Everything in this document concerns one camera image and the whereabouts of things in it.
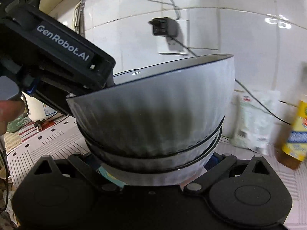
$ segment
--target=bottle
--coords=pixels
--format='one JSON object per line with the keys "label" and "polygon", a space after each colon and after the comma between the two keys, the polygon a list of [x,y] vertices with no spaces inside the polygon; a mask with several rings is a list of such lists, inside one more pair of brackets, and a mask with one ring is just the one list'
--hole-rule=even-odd
{"label": "bottle", "polygon": [[288,141],[276,152],[277,160],[295,170],[307,156],[307,92],[301,96]]}

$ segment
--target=screw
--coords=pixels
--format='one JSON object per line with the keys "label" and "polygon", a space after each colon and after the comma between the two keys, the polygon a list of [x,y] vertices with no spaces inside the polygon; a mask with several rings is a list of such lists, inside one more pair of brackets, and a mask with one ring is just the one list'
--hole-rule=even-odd
{"label": "screw", "polygon": [[187,185],[187,189],[190,191],[198,191],[201,190],[202,186],[198,183],[190,183]]}
{"label": "screw", "polygon": [[114,183],[107,183],[102,185],[101,187],[104,191],[108,191],[108,192],[114,192],[117,190],[117,185],[115,185]]}

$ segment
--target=white bowl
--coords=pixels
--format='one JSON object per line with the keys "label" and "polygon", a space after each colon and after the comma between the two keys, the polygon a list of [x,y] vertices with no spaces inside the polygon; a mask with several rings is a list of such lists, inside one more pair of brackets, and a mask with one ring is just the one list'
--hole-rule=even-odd
{"label": "white bowl", "polygon": [[104,150],[95,141],[87,136],[83,136],[89,150],[101,161],[105,161],[106,163],[112,164],[120,169],[131,170],[133,172],[164,171],[185,165],[186,163],[189,163],[201,156],[204,151],[208,149],[210,144],[216,141],[219,132],[222,131],[222,123],[223,121],[221,121],[220,125],[214,132],[212,132],[212,134],[195,146],[174,154],[149,158],[135,158],[116,155]]}
{"label": "white bowl", "polygon": [[234,58],[186,58],[117,74],[114,82],[67,99],[80,127],[117,154],[166,155],[196,145],[219,125],[234,90]]}
{"label": "white bowl", "polygon": [[220,131],[217,139],[213,142],[209,149],[205,151],[199,158],[177,169],[169,170],[161,173],[134,173],[112,167],[106,163],[101,166],[117,180],[127,185],[133,186],[168,186],[180,184],[200,172],[204,165],[212,157],[214,150],[220,141],[222,131]]}

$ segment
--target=power plug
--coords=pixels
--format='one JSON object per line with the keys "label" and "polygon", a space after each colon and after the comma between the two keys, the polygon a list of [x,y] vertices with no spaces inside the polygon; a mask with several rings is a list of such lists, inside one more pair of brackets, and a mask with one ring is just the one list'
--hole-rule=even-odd
{"label": "power plug", "polygon": [[178,35],[177,21],[169,17],[153,18],[149,23],[153,26],[155,36],[176,37]]}

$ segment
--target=plastic bag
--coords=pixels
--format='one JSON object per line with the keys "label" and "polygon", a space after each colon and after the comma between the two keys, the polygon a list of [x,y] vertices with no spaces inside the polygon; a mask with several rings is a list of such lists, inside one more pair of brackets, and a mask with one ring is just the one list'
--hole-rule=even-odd
{"label": "plastic bag", "polygon": [[[272,113],[276,113],[279,91],[253,92],[252,94]],[[231,144],[263,155],[268,154],[274,117],[249,94],[239,94],[238,98],[238,120]]]}

